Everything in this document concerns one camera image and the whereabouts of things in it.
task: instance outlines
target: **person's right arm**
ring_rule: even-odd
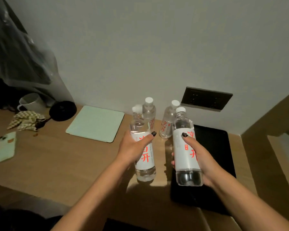
[[[182,138],[197,154],[204,184],[217,193],[242,230],[289,231],[289,221],[222,169],[200,143],[189,136]]]

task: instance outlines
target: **wooden table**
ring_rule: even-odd
[[[0,136],[15,131],[6,130],[12,116],[0,110]],[[112,143],[66,134],[74,117],[50,120],[36,137],[35,132],[17,132],[15,156],[0,163],[0,185],[68,206],[77,202],[115,158],[131,116],[124,116]],[[160,125],[156,120],[157,131]],[[229,134],[229,140],[238,180],[256,193],[240,136]],[[157,135],[153,150],[156,178],[146,185],[139,184],[133,174],[131,179],[127,176],[128,188],[114,202],[110,218],[150,230],[239,230],[231,217],[171,202],[171,141]]]

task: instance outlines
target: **white mug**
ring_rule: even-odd
[[[20,107],[24,106],[27,110],[34,111],[36,113],[44,114],[46,110],[46,104],[41,99],[38,93],[30,93],[20,98],[20,105],[17,109],[20,111]]]

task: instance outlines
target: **person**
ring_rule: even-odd
[[[139,159],[143,149],[155,135],[156,132],[152,132],[136,142],[132,139],[130,131],[126,131],[115,160],[100,174],[71,210],[58,221],[52,231],[82,230],[91,214],[115,190],[123,173]],[[242,230],[289,231],[289,221],[222,169],[200,143],[185,133],[182,134],[182,138],[197,153],[204,184],[216,192]]]

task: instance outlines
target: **water bottle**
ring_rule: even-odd
[[[145,103],[142,109],[143,109],[143,115],[144,115],[145,120],[147,120],[147,122],[150,124],[151,130],[153,130],[156,108],[153,104],[153,99],[151,97],[147,97],[145,99]]]
[[[142,105],[133,107],[133,120],[130,125],[131,136],[139,141],[150,134],[148,122],[142,116]],[[152,181],[156,176],[152,143],[149,143],[141,157],[135,162],[136,177],[139,181]]]
[[[183,132],[195,138],[193,122],[186,117],[184,107],[177,108],[176,112],[172,130],[177,183],[180,186],[202,186],[202,171],[198,165],[197,153],[182,138]]]
[[[171,106],[165,109],[164,117],[162,120],[162,127],[160,129],[160,136],[163,139],[169,139],[172,136],[172,123],[176,118],[176,108],[180,106],[177,100],[171,101]]]

